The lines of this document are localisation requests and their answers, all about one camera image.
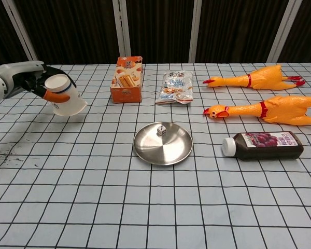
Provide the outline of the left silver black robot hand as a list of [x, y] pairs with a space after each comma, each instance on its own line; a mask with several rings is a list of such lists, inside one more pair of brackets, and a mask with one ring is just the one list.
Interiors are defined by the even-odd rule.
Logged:
[[0, 78], [7, 85], [7, 93], [3, 99], [9, 99], [23, 91], [28, 91], [49, 102], [65, 102], [69, 100], [69, 96], [61, 97], [45, 88], [46, 79], [57, 74], [67, 75], [61, 69], [47, 66], [43, 61], [3, 64], [0, 66]]

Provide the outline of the white paper cup blue band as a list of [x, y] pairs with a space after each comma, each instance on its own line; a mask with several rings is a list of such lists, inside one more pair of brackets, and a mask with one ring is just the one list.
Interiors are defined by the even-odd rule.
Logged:
[[87, 106], [87, 102], [81, 97], [73, 81], [65, 74], [57, 74], [47, 78], [45, 88], [61, 97], [69, 96], [69, 100], [62, 103], [51, 101], [53, 112], [59, 116], [76, 115]]

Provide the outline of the round stainless steel plate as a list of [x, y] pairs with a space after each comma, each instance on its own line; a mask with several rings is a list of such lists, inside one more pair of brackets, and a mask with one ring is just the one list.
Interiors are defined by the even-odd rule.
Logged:
[[[163, 136], [157, 135], [160, 125], [166, 127]], [[172, 122], [154, 122], [142, 127], [134, 136], [134, 152], [143, 161], [155, 165], [172, 165], [185, 160], [192, 152], [190, 133]]]

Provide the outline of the orange egg roll snack box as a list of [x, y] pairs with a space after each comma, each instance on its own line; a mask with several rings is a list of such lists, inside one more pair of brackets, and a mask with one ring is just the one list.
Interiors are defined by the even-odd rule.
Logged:
[[142, 101], [143, 57], [119, 57], [113, 75], [110, 93], [113, 103]]

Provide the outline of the silver white snack bag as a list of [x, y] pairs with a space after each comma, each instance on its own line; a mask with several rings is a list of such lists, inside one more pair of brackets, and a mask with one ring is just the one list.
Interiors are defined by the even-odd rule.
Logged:
[[193, 101], [193, 75], [191, 71], [167, 71], [163, 76], [162, 87], [156, 104]]

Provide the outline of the light blue grid tablecloth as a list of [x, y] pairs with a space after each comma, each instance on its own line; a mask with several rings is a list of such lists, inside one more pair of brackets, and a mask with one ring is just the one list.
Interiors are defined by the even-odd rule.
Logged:
[[[60, 65], [87, 107], [57, 116], [24, 92], [0, 102], [0, 249], [311, 249], [311, 126], [255, 117], [213, 120], [214, 104], [257, 103], [274, 91], [208, 88], [213, 76], [262, 64], [146, 64], [143, 100], [115, 104], [112, 64]], [[191, 71], [193, 101], [156, 104], [167, 71]], [[172, 122], [193, 139], [172, 165], [143, 161], [133, 140]], [[240, 160], [222, 153], [238, 133], [291, 131], [297, 159]]]

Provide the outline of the yellow rubber chicken toy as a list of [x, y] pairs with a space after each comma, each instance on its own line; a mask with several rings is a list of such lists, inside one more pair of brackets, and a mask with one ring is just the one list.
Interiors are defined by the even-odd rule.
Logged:
[[259, 103], [249, 105], [214, 105], [204, 110], [210, 118], [233, 116], [255, 116], [268, 123], [306, 126], [311, 125], [311, 117], [306, 116], [311, 107], [310, 96], [275, 96]]
[[229, 78], [212, 77], [203, 84], [208, 87], [246, 87], [255, 90], [287, 90], [305, 84], [301, 76], [283, 76], [281, 65], [267, 66], [250, 74]]

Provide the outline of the dark grape juice bottle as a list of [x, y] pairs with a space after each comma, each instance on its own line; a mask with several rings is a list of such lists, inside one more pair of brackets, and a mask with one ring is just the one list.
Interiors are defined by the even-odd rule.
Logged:
[[291, 131], [238, 133], [222, 142], [222, 153], [240, 160], [297, 159], [303, 150]]

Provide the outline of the white metal frame post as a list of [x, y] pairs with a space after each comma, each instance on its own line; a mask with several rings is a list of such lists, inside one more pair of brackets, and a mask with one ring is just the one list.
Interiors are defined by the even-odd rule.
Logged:
[[281, 23], [267, 57], [267, 63], [278, 61], [303, 0], [288, 0]]
[[30, 37], [23, 24], [22, 18], [17, 10], [14, 0], [1, 0], [9, 16], [10, 22], [17, 34], [22, 48], [29, 61], [38, 61], [38, 56], [34, 50]]
[[126, 0], [112, 0], [112, 5], [114, 9], [119, 54], [121, 57], [130, 57], [132, 54]]
[[203, 0], [194, 0], [191, 35], [190, 35], [189, 58], [188, 58], [189, 63], [194, 63], [196, 59], [202, 2]]

